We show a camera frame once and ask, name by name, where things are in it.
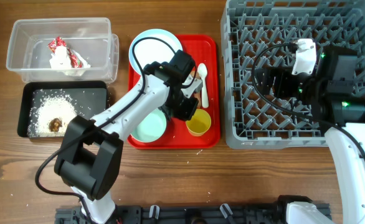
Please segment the black waste tray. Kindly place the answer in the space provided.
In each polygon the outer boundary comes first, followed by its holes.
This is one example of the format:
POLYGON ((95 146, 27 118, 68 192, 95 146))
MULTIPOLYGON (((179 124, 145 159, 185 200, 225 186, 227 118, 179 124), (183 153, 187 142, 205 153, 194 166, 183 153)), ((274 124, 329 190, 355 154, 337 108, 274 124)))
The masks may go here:
POLYGON ((108 104, 107 85, 102 81, 30 82, 25 85, 17 125, 17 134, 27 136, 30 109, 35 97, 66 96, 77 111, 77 116, 90 119, 104 111, 108 104))

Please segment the yellow plastic cup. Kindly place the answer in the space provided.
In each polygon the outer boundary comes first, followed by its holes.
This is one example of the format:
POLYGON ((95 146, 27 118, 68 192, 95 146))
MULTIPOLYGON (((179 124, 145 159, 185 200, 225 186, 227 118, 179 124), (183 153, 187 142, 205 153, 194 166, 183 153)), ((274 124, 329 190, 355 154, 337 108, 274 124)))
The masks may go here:
POLYGON ((202 136, 210 129, 211 124, 211 116, 203 109, 197 109, 192 118, 186 121, 186 127, 193 136, 202 136))

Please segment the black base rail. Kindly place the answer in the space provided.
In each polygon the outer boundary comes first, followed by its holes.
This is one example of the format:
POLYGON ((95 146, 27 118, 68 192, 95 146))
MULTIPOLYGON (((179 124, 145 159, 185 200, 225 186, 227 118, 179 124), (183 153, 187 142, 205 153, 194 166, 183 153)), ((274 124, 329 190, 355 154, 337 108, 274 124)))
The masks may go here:
MULTIPOLYGON (((235 223, 283 223, 273 217, 271 204, 231 206, 229 215, 235 223)), ((150 208, 140 206, 118 206, 108 223, 191 223, 193 218, 202 218, 206 223, 228 223, 220 207, 161 207, 158 218, 150 214, 150 208)), ((58 208, 56 224, 88 223, 81 207, 58 208)))

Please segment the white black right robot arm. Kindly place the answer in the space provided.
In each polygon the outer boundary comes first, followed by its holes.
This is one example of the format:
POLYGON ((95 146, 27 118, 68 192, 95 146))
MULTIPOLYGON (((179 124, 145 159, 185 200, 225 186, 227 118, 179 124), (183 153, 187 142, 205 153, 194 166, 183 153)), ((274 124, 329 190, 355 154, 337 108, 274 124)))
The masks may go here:
POLYGON ((353 95, 357 53, 328 45, 317 54, 311 39, 274 45, 280 47, 291 50, 294 65, 252 67, 252 85, 263 100, 273 90, 277 98, 311 106, 311 115, 275 108, 320 125, 338 177, 343 221, 365 223, 365 99, 353 95))

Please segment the grey dishwasher rack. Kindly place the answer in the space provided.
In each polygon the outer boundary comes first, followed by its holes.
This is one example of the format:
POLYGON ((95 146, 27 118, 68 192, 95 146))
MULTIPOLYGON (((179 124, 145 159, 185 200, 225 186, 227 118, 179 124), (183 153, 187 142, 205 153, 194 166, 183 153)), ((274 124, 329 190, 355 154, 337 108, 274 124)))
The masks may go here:
POLYGON ((251 68, 291 67, 285 46, 313 39, 358 53, 354 96, 365 99, 365 1, 227 1, 220 22, 225 70, 225 138, 233 149, 324 147, 317 123, 299 114, 311 108, 295 98, 260 98, 251 68))

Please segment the clear plastic bin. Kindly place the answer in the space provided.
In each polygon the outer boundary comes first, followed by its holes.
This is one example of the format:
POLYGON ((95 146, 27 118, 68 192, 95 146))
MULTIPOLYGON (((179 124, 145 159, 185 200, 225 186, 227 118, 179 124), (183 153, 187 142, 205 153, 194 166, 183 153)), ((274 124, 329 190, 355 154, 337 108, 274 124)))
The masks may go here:
POLYGON ((106 17, 22 19, 14 23, 7 50, 6 68, 29 82, 100 80, 117 78, 118 36, 106 17), (89 67, 52 68, 49 44, 60 37, 89 67))

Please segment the white plastic spoon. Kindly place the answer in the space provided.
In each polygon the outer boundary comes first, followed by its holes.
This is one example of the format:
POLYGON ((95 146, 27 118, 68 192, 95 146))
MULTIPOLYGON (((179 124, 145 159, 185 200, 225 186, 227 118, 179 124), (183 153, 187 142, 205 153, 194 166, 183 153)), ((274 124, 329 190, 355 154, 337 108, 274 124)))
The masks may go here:
POLYGON ((201 90, 201 100, 202 100, 202 107, 208 108, 209 107, 209 98, 207 94, 207 85, 206 85, 206 77, 207 77, 207 67, 204 63, 200 63, 197 71, 199 76, 202 80, 202 90, 201 90))

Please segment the white rice pile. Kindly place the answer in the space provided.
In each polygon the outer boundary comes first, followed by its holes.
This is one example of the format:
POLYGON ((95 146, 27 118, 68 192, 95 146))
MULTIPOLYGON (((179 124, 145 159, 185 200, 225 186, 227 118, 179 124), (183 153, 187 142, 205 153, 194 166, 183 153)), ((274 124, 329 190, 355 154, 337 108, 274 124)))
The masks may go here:
POLYGON ((66 96, 35 97, 29 112, 27 136, 29 138, 61 137, 77 111, 66 96), (58 118, 62 121, 59 132, 51 132, 49 123, 58 118))

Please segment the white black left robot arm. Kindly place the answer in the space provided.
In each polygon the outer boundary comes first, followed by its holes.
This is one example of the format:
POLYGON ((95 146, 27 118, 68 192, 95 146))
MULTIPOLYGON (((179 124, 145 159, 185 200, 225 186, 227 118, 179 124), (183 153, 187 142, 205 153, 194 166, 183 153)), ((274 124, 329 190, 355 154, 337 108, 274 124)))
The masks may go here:
POLYGON ((123 143, 158 108, 181 121, 189 121, 197 108, 193 93, 202 83, 190 75, 197 70, 196 63, 182 50, 173 54, 169 62, 140 67, 138 83, 109 109, 91 119, 76 116, 69 122, 61 147, 35 176, 41 191, 60 195, 40 183, 44 167, 54 160, 54 172, 72 189, 66 195, 78 197, 81 203, 58 210, 56 223, 122 223, 110 189, 119 174, 123 143))

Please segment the light blue plate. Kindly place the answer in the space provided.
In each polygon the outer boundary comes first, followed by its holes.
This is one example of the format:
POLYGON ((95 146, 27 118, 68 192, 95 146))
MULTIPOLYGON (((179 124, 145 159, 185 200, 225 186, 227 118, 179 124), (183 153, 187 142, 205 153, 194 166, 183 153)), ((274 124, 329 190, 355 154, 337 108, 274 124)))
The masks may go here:
POLYGON ((172 50, 165 43, 154 39, 142 40, 136 44, 135 49, 133 49, 133 45, 138 40, 145 37, 155 37, 161 39, 169 44, 175 52, 178 50, 183 50, 178 38, 167 30, 150 29, 143 31, 133 39, 129 48, 130 65, 138 75, 141 75, 141 71, 133 57, 133 52, 135 52, 136 58, 138 59, 138 62, 142 68, 144 68, 145 65, 151 64, 153 62, 169 62, 174 56, 172 50))

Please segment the red plastic tray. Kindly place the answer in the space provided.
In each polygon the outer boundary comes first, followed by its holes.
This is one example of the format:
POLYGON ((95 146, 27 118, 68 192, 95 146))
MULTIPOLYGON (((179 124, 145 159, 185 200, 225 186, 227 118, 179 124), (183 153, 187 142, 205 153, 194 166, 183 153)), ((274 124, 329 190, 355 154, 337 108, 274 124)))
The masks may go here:
POLYGON ((219 106, 219 72, 217 64, 216 43, 208 35, 178 35, 183 50, 190 54, 197 64, 207 67, 206 85, 209 97, 209 113, 212 124, 202 136, 190 134, 186 123, 171 118, 165 133, 156 141, 143 143, 128 137, 128 143, 137 149, 205 149, 215 146, 220 139, 220 106, 219 106))

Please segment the mint green bowl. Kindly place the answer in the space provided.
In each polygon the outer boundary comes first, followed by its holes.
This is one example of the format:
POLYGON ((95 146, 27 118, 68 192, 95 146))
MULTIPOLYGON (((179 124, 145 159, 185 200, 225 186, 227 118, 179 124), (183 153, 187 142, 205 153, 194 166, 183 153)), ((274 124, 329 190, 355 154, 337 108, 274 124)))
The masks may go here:
POLYGON ((166 116, 161 110, 156 109, 142 120, 131 133, 131 137, 143 143, 154 142, 164 134, 166 127, 166 116))

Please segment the brown food scrap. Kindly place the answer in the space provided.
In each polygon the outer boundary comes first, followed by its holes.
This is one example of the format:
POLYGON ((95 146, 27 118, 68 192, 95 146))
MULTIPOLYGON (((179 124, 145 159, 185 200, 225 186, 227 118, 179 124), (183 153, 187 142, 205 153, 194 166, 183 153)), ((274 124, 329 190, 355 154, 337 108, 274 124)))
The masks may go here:
POLYGON ((49 130, 51 132, 59 132, 59 129, 62 127, 62 121, 58 118, 54 118, 50 123, 49 123, 49 130))

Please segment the red white wrapper tissue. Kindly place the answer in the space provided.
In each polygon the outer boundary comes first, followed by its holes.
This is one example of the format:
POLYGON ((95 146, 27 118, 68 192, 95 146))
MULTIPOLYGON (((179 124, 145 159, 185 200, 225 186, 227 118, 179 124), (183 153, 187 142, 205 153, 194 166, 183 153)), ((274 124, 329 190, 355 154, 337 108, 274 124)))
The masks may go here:
POLYGON ((79 53, 68 47, 61 36, 52 40, 48 44, 48 48, 52 57, 49 60, 51 69, 60 70, 66 76, 80 77, 85 73, 85 70, 78 70, 78 68, 91 67, 79 53))

